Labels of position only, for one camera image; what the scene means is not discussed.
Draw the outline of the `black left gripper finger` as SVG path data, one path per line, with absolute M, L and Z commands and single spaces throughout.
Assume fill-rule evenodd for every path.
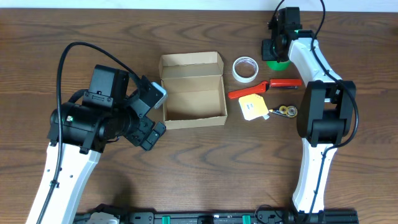
M 154 130 L 159 136 L 162 136 L 162 135 L 166 132 L 166 126 L 165 126 L 163 123 L 158 122 L 158 123 L 154 126 L 153 130 Z
M 150 151 L 155 146 L 160 137 L 161 134 L 159 134 L 157 131 L 152 130 L 150 134 L 145 137 L 144 140 L 141 142 L 140 147 L 145 151 Z

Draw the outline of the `green tape roll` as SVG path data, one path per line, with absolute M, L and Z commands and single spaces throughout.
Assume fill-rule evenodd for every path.
M 266 64 L 271 70 L 275 71 L 284 71 L 290 65 L 290 60 L 286 62 L 277 62 L 277 61 L 267 61 Z

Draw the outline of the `white masking tape roll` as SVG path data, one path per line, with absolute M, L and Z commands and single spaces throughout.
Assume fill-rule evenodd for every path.
M 237 58 L 232 67 L 232 75 L 240 83 L 250 83 L 255 80 L 259 72 L 257 62 L 251 57 Z

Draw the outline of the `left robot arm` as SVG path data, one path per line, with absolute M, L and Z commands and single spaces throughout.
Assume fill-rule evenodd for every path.
M 89 89 L 50 116 L 45 170 L 27 222 L 72 223 L 107 144 L 124 137 L 150 151 L 165 133 L 147 114 L 166 98 L 167 91 L 146 77 L 97 65 Z

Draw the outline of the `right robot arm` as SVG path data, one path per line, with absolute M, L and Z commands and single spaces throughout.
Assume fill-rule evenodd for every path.
M 262 59 L 293 63 L 305 84 L 296 118 L 303 156 L 292 203 L 297 213 L 321 213 L 333 156 L 357 132 L 356 86 L 330 67 L 319 48 L 318 32 L 303 29 L 298 7 L 278 7 L 268 28 L 271 37 L 262 42 Z

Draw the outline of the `open cardboard box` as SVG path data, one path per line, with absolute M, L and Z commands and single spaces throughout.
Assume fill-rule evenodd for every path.
M 162 55 L 161 85 L 167 129 L 222 126 L 228 117 L 223 81 L 224 63 L 218 52 Z

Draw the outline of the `small yellow spiral notepad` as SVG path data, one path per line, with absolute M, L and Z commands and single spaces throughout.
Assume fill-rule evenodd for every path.
M 238 101 L 245 120 L 251 121 L 260 117 L 269 119 L 269 110 L 262 96 L 251 94 L 240 97 Z

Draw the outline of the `correction tape dispenser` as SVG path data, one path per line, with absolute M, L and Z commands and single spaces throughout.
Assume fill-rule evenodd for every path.
M 285 118 L 295 118 L 298 115 L 298 109 L 294 105 L 280 105 L 269 112 Z

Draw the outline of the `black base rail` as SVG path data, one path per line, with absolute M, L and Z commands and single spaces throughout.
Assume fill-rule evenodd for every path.
M 359 224 L 358 213 L 352 209 L 324 210 L 310 217 L 293 210 L 262 205 L 253 212 L 157 213 L 128 212 L 110 205 L 98 205 L 91 213 L 77 214 L 77 224 L 283 224 L 331 223 Z

